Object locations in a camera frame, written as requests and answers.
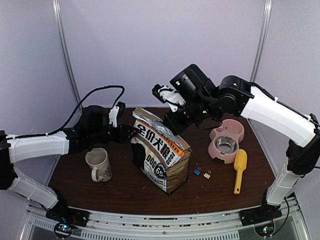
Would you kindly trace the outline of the dog food bag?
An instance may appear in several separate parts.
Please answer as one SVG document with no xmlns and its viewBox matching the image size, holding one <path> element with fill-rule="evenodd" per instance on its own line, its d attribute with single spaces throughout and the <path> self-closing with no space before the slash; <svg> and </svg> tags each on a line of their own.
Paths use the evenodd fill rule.
<svg viewBox="0 0 320 240">
<path fill-rule="evenodd" d="M 131 139 L 132 162 L 157 187 L 170 195 L 188 178 L 191 146 L 163 125 L 161 118 L 137 107 L 132 116 L 139 133 Z"/>
</svg>

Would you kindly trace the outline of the blue binder clip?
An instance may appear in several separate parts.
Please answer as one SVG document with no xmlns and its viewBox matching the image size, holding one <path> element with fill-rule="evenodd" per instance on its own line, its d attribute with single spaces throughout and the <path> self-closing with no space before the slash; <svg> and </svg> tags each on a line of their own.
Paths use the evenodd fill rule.
<svg viewBox="0 0 320 240">
<path fill-rule="evenodd" d="M 201 174 L 201 170 L 202 170 L 202 169 L 201 169 L 200 167 L 198 167 L 197 169 L 194 170 L 193 173 L 194 173 L 195 175 L 199 176 L 199 175 Z"/>
</svg>

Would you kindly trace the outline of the yellow binder clip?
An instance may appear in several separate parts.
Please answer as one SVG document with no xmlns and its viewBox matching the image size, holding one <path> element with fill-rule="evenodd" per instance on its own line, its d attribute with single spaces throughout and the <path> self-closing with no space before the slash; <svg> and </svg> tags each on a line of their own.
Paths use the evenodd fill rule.
<svg viewBox="0 0 320 240">
<path fill-rule="evenodd" d="M 210 179 L 212 175 L 212 172 L 210 170 L 208 170 L 206 173 L 203 174 L 203 176 L 206 178 L 206 179 Z"/>
</svg>

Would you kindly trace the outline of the yellow plastic scoop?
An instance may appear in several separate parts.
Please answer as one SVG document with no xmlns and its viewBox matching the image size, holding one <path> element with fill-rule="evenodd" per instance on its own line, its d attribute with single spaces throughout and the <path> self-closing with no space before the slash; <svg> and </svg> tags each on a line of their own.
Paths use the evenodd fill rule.
<svg viewBox="0 0 320 240">
<path fill-rule="evenodd" d="M 243 172 L 247 168 L 247 152 L 244 149 L 239 149 L 235 156 L 235 161 L 233 164 L 234 169 L 236 170 L 236 178 L 233 193 L 238 195 L 241 191 Z"/>
</svg>

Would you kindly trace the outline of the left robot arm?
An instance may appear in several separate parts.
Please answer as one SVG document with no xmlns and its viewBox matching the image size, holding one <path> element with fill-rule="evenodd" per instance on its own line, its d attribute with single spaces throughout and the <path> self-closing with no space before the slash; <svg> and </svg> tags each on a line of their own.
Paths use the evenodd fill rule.
<svg viewBox="0 0 320 240">
<path fill-rule="evenodd" d="M 111 110 L 90 105 L 72 127 L 63 127 L 56 133 L 35 135 L 7 135 L 0 132 L 0 188 L 13 191 L 51 210 L 61 222 L 72 218 L 72 211 L 63 196 L 25 175 L 15 163 L 44 156 L 72 155 L 105 146 L 109 142 L 128 143 L 139 129 L 117 120 L 124 108 L 114 106 Z"/>
</svg>

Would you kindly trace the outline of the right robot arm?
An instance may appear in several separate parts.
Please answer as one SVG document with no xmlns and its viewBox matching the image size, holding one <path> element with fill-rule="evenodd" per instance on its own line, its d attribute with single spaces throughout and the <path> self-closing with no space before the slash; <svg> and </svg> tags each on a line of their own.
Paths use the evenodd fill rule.
<svg viewBox="0 0 320 240">
<path fill-rule="evenodd" d="M 320 125 L 313 114 L 303 114 L 277 100 L 264 88 L 238 76 L 226 76 L 215 85 L 191 64 L 170 80 L 170 86 L 153 89 L 169 111 L 163 123 L 174 135 L 206 119 L 219 122 L 228 113 L 259 122 L 289 138 L 287 164 L 268 188 L 265 203 L 256 210 L 268 220 L 301 176 L 310 173 L 320 157 Z"/>
</svg>

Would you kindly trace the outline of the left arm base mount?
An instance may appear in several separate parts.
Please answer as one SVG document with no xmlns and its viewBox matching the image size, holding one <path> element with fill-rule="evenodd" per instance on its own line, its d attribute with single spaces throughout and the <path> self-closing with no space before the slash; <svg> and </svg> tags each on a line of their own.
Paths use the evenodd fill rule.
<svg viewBox="0 0 320 240">
<path fill-rule="evenodd" d="M 80 227 L 86 227 L 90 213 L 86 210 L 67 208 L 66 211 L 55 211 L 42 207 L 46 211 L 45 217 L 56 221 L 53 233 L 59 240 L 65 240 L 81 233 Z"/>
</svg>

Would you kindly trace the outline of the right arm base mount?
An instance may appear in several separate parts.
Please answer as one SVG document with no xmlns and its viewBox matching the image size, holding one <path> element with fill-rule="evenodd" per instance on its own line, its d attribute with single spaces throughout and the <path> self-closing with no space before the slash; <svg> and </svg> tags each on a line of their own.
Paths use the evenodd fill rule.
<svg viewBox="0 0 320 240">
<path fill-rule="evenodd" d="M 242 226 L 254 226 L 255 233 L 262 238 L 272 237 L 276 233 L 275 219 L 282 216 L 276 206 L 259 206 L 239 212 Z"/>
</svg>

